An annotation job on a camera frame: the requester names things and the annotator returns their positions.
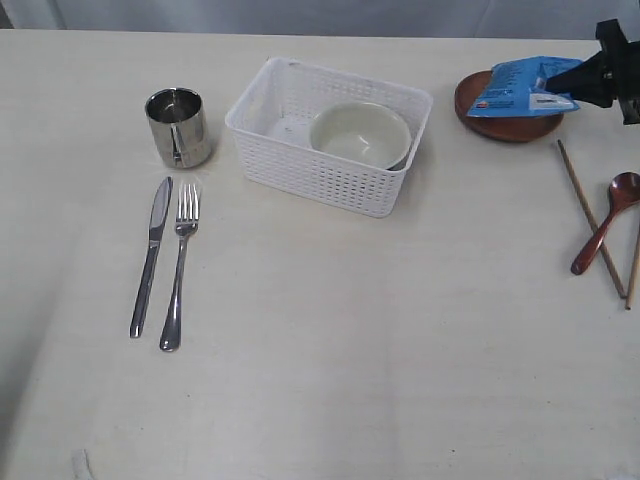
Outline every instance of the white plastic basket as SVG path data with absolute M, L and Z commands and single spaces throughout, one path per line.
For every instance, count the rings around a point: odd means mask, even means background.
M 378 103 L 409 126 L 412 144 L 396 169 L 383 170 L 312 150 L 309 127 L 344 102 Z M 424 132 L 433 98 L 422 90 L 286 58 L 262 67 L 225 118 L 245 176 L 285 192 L 372 217 L 391 213 Z

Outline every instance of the knife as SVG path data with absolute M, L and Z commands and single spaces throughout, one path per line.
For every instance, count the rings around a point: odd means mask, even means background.
M 142 269 L 142 279 L 140 280 L 136 306 L 133 310 L 133 318 L 131 320 L 131 327 L 129 328 L 129 337 L 131 338 L 138 338 L 142 335 L 142 327 L 144 326 L 144 318 L 147 314 L 147 305 L 149 303 L 149 294 L 151 293 L 151 284 L 153 283 L 153 272 L 156 268 L 160 241 L 162 240 L 162 233 L 164 232 L 164 223 L 167 220 L 172 188 L 173 180 L 171 177 L 165 178 L 158 187 L 156 197 L 153 200 L 151 220 L 149 221 L 147 259 Z

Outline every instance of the spoon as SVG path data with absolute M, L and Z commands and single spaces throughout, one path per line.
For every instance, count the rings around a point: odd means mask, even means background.
M 633 172 L 621 173 L 609 185 L 609 215 L 585 244 L 571 264 L 571 273 L 582 275 L 598 253 L 613 219 L 623 210 L 640 202 L 640 175 Z

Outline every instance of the chopsticks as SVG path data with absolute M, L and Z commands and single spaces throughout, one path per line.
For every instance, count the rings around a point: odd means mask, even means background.
M 564 148 L 564 144 L 562 140 L 558 140 L 558 148 L 560 149 L 560 155 L 562 155 L 562 160 L 564 161 L 564 166 L 567 169 L 567 173 L 569 174 L 569 178 L 571 179 L 571 183 L 573 184 L 573 188 L 576 191 L 576 195 L 578 196 L 578 201 L 580 202 L 580 206 L 584 211 L 585 216 L 587 217 L 587 221 L 589 222 L 589 226 L 591 227 L 591 231 L 595 233 L 598 229 L 598 223 L 596 222 L 595 217 L 593 216 L 593 212 L 589 207 L 589 203 L 587 202 L 587 197 L 585 197 L 584 192 L 582 191 L 582 186 L 580 185 L 580 181 L 576 176 L 576 172 L 573 169 L 573 165 L 571 164 L 571 160 L 569 159 L 569 155 L 567 154 L 567 150 Z M 636 257 L 640 257 L 640 232 L 638 233 L 638 243 L 636 244 Z M 609 250 L 607 246 L 603 243 L 600 247 L 600 253 L 602 253 L 602 258 L 604 258 L 604 263 L 607 266 L 607 270 L 609 270 L 609 274 L 611 275 L 611 280 L 613 280 L 613 285 L 616 287 L 616 291 L 618 292 L 618 296 L 622 299 L 627 298 L 624 293 L 624 285 L 622 285 L 622 281 L 620 280 L 620 275 L 618 275 L 618 271 L 616 270 L 615 265 L 613 264 L 613 259 L 609 254 Z M 633 287 L 632 281 L 635 283 L 635 271 L 637 269 L 637 263 L 640 259 L 634 259 L 634 271 L 631 272 L 631 277 L 629 278 L 629 288 Z
M 633 264 L 631 273 L 629 274 L 629 285 L 627 286 L 627 300 L 624 302 L 624 308 L 631 310 L 631 302 L 633 302 L 633 292 L 636 287 L 636 277 L 638 276 L 638 263 L 640 263 L 640 227 L 638 227 L 638 238 L 636 239 L 636 250 L 633 253 Z

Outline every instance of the brown plate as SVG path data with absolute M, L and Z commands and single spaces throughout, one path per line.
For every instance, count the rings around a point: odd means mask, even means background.
M 477 72 L 462 80 L 455 93 L 455 110 L 460 121 L 474 132 L 503 142 L 526 143 L 553 132 L 563 115 L 545 117 L 479 118 L 467 112 L 491 79 L 491 72 Z

